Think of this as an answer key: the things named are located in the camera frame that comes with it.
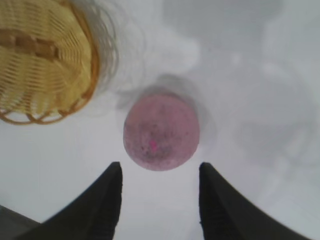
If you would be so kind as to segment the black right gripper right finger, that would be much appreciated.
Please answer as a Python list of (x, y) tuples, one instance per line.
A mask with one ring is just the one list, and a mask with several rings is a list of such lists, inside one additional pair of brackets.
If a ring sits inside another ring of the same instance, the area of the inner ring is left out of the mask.
[(303, 240), (241, 195), (208, 162), (199, 167), (199, 215), (206, 240)]

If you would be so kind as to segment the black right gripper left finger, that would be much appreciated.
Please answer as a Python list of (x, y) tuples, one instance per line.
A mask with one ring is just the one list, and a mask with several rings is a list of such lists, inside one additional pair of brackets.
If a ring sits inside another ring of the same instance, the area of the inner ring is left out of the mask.
[(112, 240), (119, 222), (123, 172), (109, 167), (56, 215), (15, 237), (16, 240)]

